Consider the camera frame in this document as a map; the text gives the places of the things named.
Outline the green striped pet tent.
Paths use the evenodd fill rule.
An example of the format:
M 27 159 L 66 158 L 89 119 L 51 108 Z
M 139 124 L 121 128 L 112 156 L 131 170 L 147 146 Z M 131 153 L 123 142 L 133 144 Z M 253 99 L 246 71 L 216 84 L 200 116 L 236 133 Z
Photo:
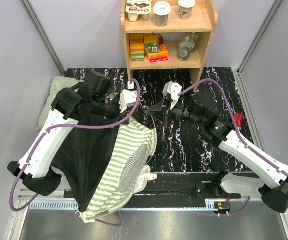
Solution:
M 130 119 L 110 129 L 74 128 L 64 140 L 51 167 L 67 179 L 84 223 L 120 210 L 157 178 L 145 165 L 151 130 Z

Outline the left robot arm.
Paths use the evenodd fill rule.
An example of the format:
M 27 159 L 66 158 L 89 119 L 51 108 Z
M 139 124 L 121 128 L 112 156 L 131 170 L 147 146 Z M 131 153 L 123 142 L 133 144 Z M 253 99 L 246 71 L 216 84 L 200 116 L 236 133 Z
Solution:
M 90 114 L 110 120 L 120 114 L 119 99 L 110 99 L 111 92 L 112 81 L 95 71 L 88 72 L 83 81 L 59 90 L 34 144 L 22 159 L 10 162 L 7 170 L 30 191 L 41 196 L 53 193 L 62 176 L 51 163 L 73 126 Z

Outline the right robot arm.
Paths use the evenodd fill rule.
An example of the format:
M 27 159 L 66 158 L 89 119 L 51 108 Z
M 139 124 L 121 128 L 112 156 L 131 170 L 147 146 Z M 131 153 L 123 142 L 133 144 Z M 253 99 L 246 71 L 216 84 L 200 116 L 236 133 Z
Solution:
M 222 198 L 226 194 L 261 199 L 270 209 L 284 213 L 288 208 L 288 166 L 261 151 L 237 130 L 232 122 L 216 113 L 217 104 L 206 92 L 193 94 L 188 101 L 173 102 L 168 94 L 144 111 L 167 124 L 184 122 L 198 127 L 203 139 L 248 166 L 256 178 L 221 172 L 206 188 L 206 193 Z

